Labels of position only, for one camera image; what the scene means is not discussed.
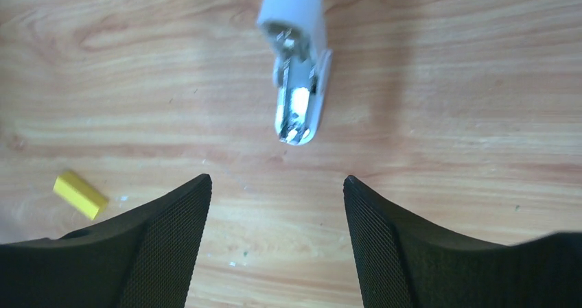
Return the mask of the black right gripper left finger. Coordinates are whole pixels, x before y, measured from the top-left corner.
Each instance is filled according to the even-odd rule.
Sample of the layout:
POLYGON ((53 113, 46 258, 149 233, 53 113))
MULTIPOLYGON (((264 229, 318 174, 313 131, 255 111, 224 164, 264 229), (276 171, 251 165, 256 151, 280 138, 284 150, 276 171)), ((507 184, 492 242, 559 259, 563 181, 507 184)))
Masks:
POLYGON ((184 307, 212 194, 202 174, 58 239, 1 246, 2 307, 184 307))

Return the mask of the white stapler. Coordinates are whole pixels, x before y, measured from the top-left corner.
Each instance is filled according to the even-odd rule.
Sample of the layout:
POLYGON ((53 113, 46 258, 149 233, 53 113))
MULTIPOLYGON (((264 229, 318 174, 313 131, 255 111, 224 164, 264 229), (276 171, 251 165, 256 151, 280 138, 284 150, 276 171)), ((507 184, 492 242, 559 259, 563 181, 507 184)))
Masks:
POLYGON ((283 143, 305 145, 318 130, 333 56, 324 2, 263 0, 257 27, 275 53, 275 131, 283 143))

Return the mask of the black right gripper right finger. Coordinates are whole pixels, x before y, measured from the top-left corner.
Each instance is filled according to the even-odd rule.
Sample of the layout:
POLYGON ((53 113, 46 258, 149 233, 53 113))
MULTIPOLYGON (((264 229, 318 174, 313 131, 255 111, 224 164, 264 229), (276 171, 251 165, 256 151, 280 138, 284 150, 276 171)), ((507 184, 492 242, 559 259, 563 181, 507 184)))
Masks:
POLYGON ((365 307, 580 307, 581 234, 513 246, 462 235, 355 176, 345 212, 365 307))

